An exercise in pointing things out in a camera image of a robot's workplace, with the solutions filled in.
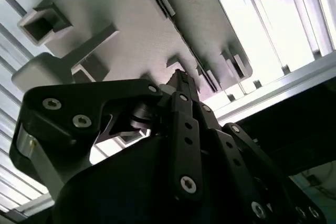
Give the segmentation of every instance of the black metal bracket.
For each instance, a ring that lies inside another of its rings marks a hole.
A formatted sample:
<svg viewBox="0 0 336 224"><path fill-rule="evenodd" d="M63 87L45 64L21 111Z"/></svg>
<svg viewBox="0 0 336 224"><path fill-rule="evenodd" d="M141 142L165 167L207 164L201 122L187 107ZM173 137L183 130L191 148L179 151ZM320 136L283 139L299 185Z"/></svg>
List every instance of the black metal bracket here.
<svg viewBox="0 0 336 224"><path fill-rule="evenodd" d="M190 76L177 70L168 85L171 87L167 86L167 92L147 80L34 88L24 96L10 157L22 172L35 179L42 175L42 182L52 189L53 197L60 195L58 209L62 209L60 202L67 204L68 195L79 186L77 183L84 183L87 178L90 181L83 187L91 188L94 182L88 174L96 174L108 187L109 183L121 187L127 184L132 187L131 192L141 191L138 201L155 199L151 203L155 205L162 197L161 203L172 202L182 210L179 213L185 219L199 209L213 218L215 211L209 209L219 207L217 198L221 195L229 199L226 206L239 212L236 219L242 222L326 222L319 208L241 127L232 123L220 127L213 111L199 101ZM94 167L83 165L95 142L139 129L151 129L151 137ZM145 155L135 154L137 150L145 150ZM166 161L160 160L161 154ZM123 164L134 169L137 161L147 177L139 170L120 171ZM120 184L119 177L110 174L111 166L122 177ZM50 177L59 179L56 188L51 188ZM129 178L140 179L141 183ZM127 195L129 189L122 188L123 194ZM119 205L123 195L119 198L117 190L109 189L112 198L108 200ZM69 197L76 199L76 193ZM313 213L311 209L318 218L309 214Z"/></svg>

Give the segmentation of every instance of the screw head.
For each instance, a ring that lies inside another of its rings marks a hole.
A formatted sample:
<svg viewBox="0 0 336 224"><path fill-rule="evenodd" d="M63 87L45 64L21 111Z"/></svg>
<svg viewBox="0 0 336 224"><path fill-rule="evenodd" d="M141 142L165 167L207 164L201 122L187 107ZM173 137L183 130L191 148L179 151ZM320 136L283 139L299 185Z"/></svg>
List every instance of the screw head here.
<svg viewBox="0 0 336 224"><path fill-rule="evenodd" d="M204 108L204 110L206 112L210 112L211 111L211 109L207 105L203 105L203 108Z"/></svg>
<svg viewBox="0 0 336 224"><path fill-rule="evenodd" d="M306 213L300 207L296 207L295 209L303 219L307 218Z"/></svg>
<svg viewBox="0 0 336 224"><path fill-rule="evenodd" d="M183 176L181 178L181 186L182 188L189 194L194 194L196 192L196 184L195 181L193 181L190 177L188 176Z"/></svg>
<svg viewBox="0 0 336 224"><path fill-rule="evenodd" d="M72 119L72 123L77 128L87 128L92 124L91 120L86 115L75 115Z"/></svg>
<svg viewBox="0 0 336 224"><path fill-rule="evenodd" d="M240 130L238 129L238 127L237 126L232 126L232 129L234 130L234 132L236 132L236 133L239 133L240 132Z"/></svg>
<svg viewBox="0 0 336 224"><path fill-rule="evenodd" d="M62 104L60 101L58 101L55 98L47 98L44 99L42 102L43 107L45 107L47 110L59 110L62 107Z"/></svg>
<svg viewBox="0 0 336 224"><path fill-rule="evenodd" d="M251 203L252 211L256 214L259 219L266 219L266 211L258 202L253 201Z"/></svg>
<svg viewBox="0 0 336 224"><path fill-rule="evenodd" d="M183 95L183 94L180 94L180 98L181 98L183 101L187 101L187 100L188 100L188 97L186 97L186 96Z"/></svg>
<svg viewBox="0 0 336 224"><path fill-rule="evenodd" d="M151 86L151 85L148 86L148 89L149 89L150 91L152 91L152 92L157 92L156 87L153 87L153 86Z"/></svg>
<svg viewBox="0 0 336 224"><path fill-rule="evenodd" d="M317 219L320 218L319 213L318 213L314 208L309 207L308 209L309 209L310 213L311 213L315 218L317 218Z"/></svg>

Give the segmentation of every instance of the mounting hole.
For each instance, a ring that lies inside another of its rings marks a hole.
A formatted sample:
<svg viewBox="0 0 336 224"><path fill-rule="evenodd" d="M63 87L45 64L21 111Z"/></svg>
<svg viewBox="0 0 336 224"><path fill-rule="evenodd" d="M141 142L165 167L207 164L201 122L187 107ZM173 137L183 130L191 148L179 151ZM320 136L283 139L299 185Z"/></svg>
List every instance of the mounting hole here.
<svg viewBox="0 0 336 224"><path fill-rule="evenodd" d="M240 166L241 165L240 162L237 159L235 159L235 158L233 159L233 163L235 163L236 166Z"/></svg>
<svg viewBox="0 0 336 224"><path fill-rule="evenodd" d="M181 98L183 101L187 101L187 100L188 100L188 97L186 97L186 96L183 95L183 94L180 94L180 98Z"/></svg>
<svg viewBox="0 0 336 224"><path fill-rule="evenodd" d="M185 141L187 144L193 144L193 141L192 141L190 138L188 138L188 137L186 137L186 138L184 139L184 141Z"/></svg>
<svg viewBox="0 0 336 224"><path fill-rule="evenodd" d="M149 89L150 91L152 91L152 92L157 92L156 87L153 87L153 86L151 86L151 85L148 86L148 89Z"/></svg>
<svg viewBox="0 0 336 224"><path fill-rule="evenodd" d="M190 124L188 124L188 123L185 123L184 124L189 130L191 130L193 127L190 125Z"/></svg>
<svg viewBox="0 0 336 224"><path fill-rule="evenodd" d="M229 142L226 142L226 145L227 145L229 148L233 148L233 146L232 146L231 143L229 143Z"/></svg>

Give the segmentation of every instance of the corrugated metal wall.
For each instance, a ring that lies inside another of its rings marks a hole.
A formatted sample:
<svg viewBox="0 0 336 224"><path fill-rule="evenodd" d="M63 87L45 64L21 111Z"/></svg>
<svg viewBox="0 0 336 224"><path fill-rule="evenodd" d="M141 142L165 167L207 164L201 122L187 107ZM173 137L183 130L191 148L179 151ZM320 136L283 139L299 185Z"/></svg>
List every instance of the corrugated metal wall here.
<svg viewBox="0 0 336 224"><path fill-rule="evenodd" d="M8 152L23 93L11 82L12 74L33 56L49 51L36 47L17 27L27 11L42 0L0 0L0 210L19 207L48 190L19 172Z"/></svg>
<svg viewBox="0 0 336 224"><path fill-rule="evenodd" d="M36 47L17 23L42 0L0 0L0 210L17 208L26 215L52 205L46 187L19 172L8 151L23 94L11 82L12 74L29 59L49 51ZM246 50L254 74L210 98L213 110L256 90L290 71L323 57L336 44L336 0L219 0ZM118 138L92 149L97 163L125 148Z"/></svg>

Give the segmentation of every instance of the slot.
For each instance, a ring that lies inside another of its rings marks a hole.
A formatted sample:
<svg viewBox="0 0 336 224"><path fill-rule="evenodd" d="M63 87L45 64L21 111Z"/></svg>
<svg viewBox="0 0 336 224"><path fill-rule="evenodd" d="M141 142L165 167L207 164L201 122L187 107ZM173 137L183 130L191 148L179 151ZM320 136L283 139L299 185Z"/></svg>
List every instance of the slot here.
<svg viewBox="0 0 336 224"><path fill-rule="evenodd" d="M162 0L155 0L157 5L159 6L160 10L162 11L165 18L171 18L171 15L168 11L168 8L165 6L164 2Z"/></svg>
<svg viewBox="0 0 336 224"><path fill-rule="evenodd" d="M150 0L162 19L171 18L175 15L174 9L168 0Z"/></svg>
<svg viewBox="0 0 336 224"><path fill-rule="evenodd" d="M233 60L232 61L232 65L233 67L235 68L237 74L238 74L238 77L240 79L244 78L244 74L243 74L243 71L241 70L240 66L238 65L237 61L236 60Z"/></svg>

